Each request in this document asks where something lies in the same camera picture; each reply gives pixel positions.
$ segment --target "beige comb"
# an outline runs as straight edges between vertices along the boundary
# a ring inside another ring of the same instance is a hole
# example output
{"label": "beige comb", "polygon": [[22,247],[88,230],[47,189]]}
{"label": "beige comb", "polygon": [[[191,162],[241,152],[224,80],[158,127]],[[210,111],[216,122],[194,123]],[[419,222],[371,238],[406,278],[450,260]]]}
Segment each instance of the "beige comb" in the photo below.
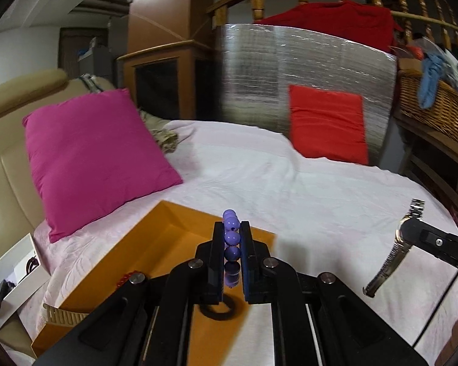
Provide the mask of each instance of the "beige comb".
{"label": "beige comb", "polygon": [[88,314],[83,314],[81,312],[65,311],[49,304],[43,303],[42,306],[47,312],[46,322],[52,325],[68,326],[69,328],[73,328],[88,316]]}

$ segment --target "beige leather headboard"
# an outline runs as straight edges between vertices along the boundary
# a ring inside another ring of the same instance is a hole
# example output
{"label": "beige leather headboard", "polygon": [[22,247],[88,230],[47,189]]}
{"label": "beige leather headboard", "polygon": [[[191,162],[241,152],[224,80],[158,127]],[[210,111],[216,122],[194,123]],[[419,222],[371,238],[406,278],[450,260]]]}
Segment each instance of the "beige leather headboard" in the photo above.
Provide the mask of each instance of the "beige leather headboard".
{"label": "beige leather headboard", "polygon": [[[104,89],[112,84],[99,79]],[[0,85],[0,257],[44,220],[25,151],[22,118],[40,106],[88,93],[63,70],[14,78]]]}

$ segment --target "magenta pillow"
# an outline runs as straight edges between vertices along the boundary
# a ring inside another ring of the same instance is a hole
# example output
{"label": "magenta pillow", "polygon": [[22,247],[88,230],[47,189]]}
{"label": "magenta pillow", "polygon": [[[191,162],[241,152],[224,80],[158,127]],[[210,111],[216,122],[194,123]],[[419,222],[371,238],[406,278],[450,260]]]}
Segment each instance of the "magenta pillow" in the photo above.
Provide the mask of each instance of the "magenta pillow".
{"label": "magenta pillow", "polygon": [[51,242],[127,201],[183,182],[144,127],[127,89],[44,106],[22,123]]}

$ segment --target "white box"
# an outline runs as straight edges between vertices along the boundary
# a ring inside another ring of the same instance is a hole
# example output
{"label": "white box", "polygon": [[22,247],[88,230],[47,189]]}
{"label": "white box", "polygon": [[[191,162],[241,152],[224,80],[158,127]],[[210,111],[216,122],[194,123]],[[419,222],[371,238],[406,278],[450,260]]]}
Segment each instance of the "white box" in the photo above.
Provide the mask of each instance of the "white box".
{"label": "white box", "polygon": [[14,276],[15,267],[23,263],[24,258],[29,259],[31,252],[35,253],[39,266],[25,276],[3,299],[0,307],[0,328],[50,278],[32,236],[27,234],[0,258],[0,282]]}

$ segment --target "brown door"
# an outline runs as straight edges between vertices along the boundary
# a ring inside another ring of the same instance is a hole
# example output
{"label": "brown door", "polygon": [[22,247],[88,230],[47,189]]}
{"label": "brown door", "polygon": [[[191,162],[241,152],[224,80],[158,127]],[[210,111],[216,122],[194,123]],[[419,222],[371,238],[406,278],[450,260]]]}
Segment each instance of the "brown door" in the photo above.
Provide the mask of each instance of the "brown door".
{"label": "brown door", "polygon": [[57,65],[66,71],[69,78],[79,76],[78,52],[88,50],[93,37],[98,37],[100,45],[108,46],[108,29],[62,28],[60,30]]}

